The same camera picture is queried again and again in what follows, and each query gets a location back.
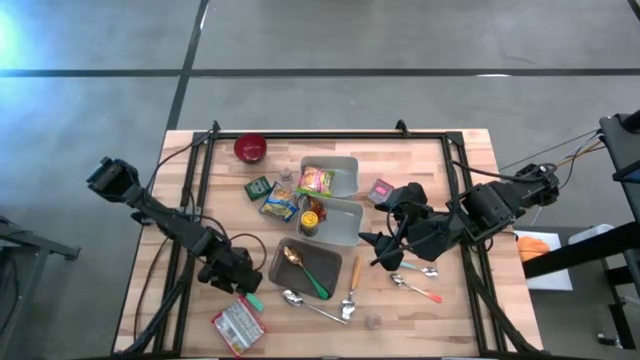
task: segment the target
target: dark gray tray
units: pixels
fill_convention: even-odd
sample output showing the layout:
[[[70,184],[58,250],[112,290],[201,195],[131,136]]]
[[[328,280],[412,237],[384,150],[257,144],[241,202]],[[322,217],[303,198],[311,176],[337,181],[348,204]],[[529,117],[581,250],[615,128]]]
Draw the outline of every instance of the dark gray tray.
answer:
[[[285,246],[293,247],[300,252],[304,267],[327,290],[329,299],[331,299],[338,283],[342,256],[302,241],[289,238],[280,240],[276,254],[271,262],[269,280],[274,284],[313,297],[318,297],[318,293],[302,268],[291,264],[284,258],[283,250]]]

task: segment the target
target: red bowl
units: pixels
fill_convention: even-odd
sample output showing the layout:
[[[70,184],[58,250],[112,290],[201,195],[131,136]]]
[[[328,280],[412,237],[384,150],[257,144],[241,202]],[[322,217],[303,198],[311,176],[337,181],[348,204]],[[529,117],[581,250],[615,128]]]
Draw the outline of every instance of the red bowl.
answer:
[[[267,141],[260,134],[244,134],[236,140],[233,152],[238,159],[254,164],[267,154]]]

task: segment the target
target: wooden tabletop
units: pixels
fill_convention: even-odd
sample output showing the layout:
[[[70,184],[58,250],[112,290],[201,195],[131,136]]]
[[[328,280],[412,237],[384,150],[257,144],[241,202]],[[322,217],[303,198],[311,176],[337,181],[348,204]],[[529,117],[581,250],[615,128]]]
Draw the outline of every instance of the wooden tabletop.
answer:
[[[488,131],[460,131],[464,134],[469,164],[483,170],[497,171]],[[162,149],[162,158],[189,144],[192,133],[169,131]],[[217,140],[204,213],[218,219],[229,236],[241,232],[252,233],[264,241],[268,250],[267,262],[262,269],[265,279],[256,293],[265,304],[265,311],[260,317],[267,327],[267,334],[243,356],[477,355],[467,287],[458,248],[444,253],[433,264],[406,253],[405,261],[420,267],[437,267],[437,278],[428,279],[417,271],[400,270],[408,283],[440,295],[443,298],[442,304],[436,304],[409,289],[397,288],[382,267],[369,267],[367,263],[373,260],[375,255],[373,248],[364,241],[360,241],[355,248],[339,250],[343,258],[342,270],[332,299],[322,301],[310,296],[305,297],[309,304],[338,316],[339,303],[347,296],[355,255],[360,255],[363,268],[354,295],[357,308],[348,325],[339,324],[309,309],[292,307],[284,302],[281,296],[283,289],[271,283],[266,274],[279,241],[284,237],[297,238],[295,221],[286,224],[260,215],[258,208],[263,199],[251,202],[243,186],[263,175],[273,182],[278,179],[279,170],[285,166],[292,170],[297,180],[300,160],[307,155],[349,155],[358,159],[360,188],[355,200],[360,201],[365,207],[364,231],[386,232],[385,214],[375,211],[370,204],[363,201],[376,178],[381,178],[395,187],[411,181],[419,182],[429,198],[429,205],[436,210],[446,210],[444,204],[449,199],[449,190],[441,144],[438,140],[269,140],[267,157],[256,165],[246,165],[235,157],[233,141]],[[196,182],[200,179],[203,157],[202,154],[199,156]],[[457,159],[455,150],[453,158]],[[188,152],[185,152],[171,159],[158,171],[153,195],[167,206],[178,206],[187,162]],[[491,180],[473,174],[474,183]],[[194,184],[194,193],[197,193],[198,186],[199,184]],[[164,236],[156,228],[146,228],[142,233],[118,329],[116,349],[124,349],[132,342],[136,304],[151,261],[163,240]],[[255,240],[238,238],[234,245],[247,247],[254,263],[261,261],[262,251]],[[170,245],[165,245],[142,302],[138,333],[160,304],[169,253]],[[538,326],[512,236],[496,236],[489,258],[500,305],[527,340],[541,348]],[[201,264],[196,263],[196,273],[199,266]],[[211,324],[211,319],[236,298],[237,295],[224,293],[194,279],[183,356],[232,356]],[[172,325],[176,313],[177,306],[170,317],[166,344],[171,344],[173,338]],[[365,318],[369,314],[378,314],[382,318],[380,329],[366,329]],[[492,344],[486,309],[483,311],[483,319],[489,343]]]

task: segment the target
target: can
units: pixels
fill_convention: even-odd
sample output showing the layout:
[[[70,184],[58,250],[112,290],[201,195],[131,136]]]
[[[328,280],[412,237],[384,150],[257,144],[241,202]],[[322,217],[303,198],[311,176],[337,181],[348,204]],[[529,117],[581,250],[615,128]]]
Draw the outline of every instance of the can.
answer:
[[[305,211],[300,216],[300,230],[307,236],[315,235],[318,232],[318,215],[313,211]]]

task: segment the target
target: concrete floor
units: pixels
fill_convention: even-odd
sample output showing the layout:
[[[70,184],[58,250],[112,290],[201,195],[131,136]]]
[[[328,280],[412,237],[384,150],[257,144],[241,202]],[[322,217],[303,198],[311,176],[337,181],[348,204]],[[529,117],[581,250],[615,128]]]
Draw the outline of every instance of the concrete floor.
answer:
[[[199,3],[0,1],[0,69],[180,69]],[[194,68],[638,68],[638,53],[640,22],[624,0],[212,0]],[[0,213],[83,247],[74,263],[48,264],[16,358],[110,351],[140,229],[84,180],[104,155],[149,176],[177,84],[0,78]],[[637,110],[639,93],[633,76],[192,78],[177,127],[390,128],[402,118],[413,128],[488,128],[506,165]],[[612,172],[606,152],[577,162],[537,224],[629,221]],[[556,339],[547,349],[566,355],[588,338],[575,331],[597,328],[539,320],[543,338]]]

